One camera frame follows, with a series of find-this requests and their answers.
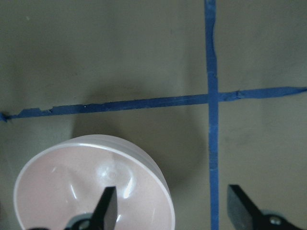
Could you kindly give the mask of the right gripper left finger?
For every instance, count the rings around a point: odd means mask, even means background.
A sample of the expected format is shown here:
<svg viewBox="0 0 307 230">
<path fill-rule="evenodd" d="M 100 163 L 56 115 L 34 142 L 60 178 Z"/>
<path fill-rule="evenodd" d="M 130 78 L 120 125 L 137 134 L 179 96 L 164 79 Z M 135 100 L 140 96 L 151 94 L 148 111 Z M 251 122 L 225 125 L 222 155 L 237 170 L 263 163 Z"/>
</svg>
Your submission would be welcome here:
<svg viewBox="0 0 307 230">
<path fill-rule="evenodd" d="M 118 217 L 117 188 L 106 187 L 90 220 L 91 230 L 114 230 Z"/>
</svg>

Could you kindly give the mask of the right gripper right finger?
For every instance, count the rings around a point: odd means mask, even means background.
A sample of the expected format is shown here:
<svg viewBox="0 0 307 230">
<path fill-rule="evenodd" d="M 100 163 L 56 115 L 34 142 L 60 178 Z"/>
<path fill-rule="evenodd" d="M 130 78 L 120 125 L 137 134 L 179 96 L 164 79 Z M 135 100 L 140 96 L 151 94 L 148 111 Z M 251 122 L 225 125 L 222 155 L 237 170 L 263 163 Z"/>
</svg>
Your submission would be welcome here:
<svg viewBox="0 0 307 230">
<path fill-rule="evenodd" d="M 227 214 L 236 230 L 296 230 L 280 215 L 263 214 L 237 184 L 227 188 Z"/>
</svg>

